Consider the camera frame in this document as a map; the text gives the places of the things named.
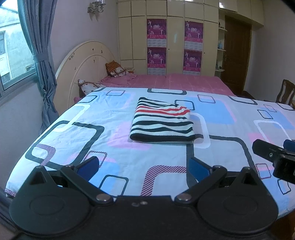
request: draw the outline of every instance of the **building outside window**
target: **building outside window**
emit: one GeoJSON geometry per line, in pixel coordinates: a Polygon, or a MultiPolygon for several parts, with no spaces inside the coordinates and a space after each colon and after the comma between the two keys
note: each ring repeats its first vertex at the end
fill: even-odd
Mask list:
{"type": "Polygon", "coordinates": [[[6,0],[0,6],[0,77],[3,86],[0,94],[34,73],[33,56],[22,32],[17,0],[6,0]]]}

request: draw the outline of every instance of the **headboard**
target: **headboard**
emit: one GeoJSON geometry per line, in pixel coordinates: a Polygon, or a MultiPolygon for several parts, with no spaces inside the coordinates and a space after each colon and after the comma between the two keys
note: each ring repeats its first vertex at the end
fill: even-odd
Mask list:
{"type": "Polygon", "coordinates": [[[53,99],[59,115],[74,105],[79,96],[78,79],[99,82],[107,76],[107,62],[113,54],[102,43],[88,41],[75,47],[62,61],[56,72],[57,88],[53,99]]]}

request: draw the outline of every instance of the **wooden chair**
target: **wooden chair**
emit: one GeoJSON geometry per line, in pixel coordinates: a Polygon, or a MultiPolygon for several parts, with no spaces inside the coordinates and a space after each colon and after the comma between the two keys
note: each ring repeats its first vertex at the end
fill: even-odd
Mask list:
{"type": "Polygon", "coordinates": [[[276,103],[288,104],[291,106],[294,95],[295,95],[295,85],[289,80],[284,79],[282,82],[280,93],[277,96],[276,103]]]}

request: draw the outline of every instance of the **wall sconce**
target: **wall sconce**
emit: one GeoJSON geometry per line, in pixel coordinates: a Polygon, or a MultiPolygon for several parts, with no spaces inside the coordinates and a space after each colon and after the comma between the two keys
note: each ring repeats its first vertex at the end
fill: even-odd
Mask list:
{"type": "Polygon", "coordinates": [[[88,13],[93,13],[93,14],[103,12],[104,11],[104,5],[106,5],[104,2],[105,2],[105,0],[93,2],[92,7],[87,8],[87,12],[88,13]]]}

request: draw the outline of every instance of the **folded clothes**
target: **folded clothes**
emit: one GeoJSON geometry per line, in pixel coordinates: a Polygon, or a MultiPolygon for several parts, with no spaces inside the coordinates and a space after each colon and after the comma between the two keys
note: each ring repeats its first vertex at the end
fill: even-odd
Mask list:
{"type": "Polygon", "coordinates": [[[149,143],[191,143],[195,134],[190,110],[175,103],[139,98],[130,138],[149,143]]]}

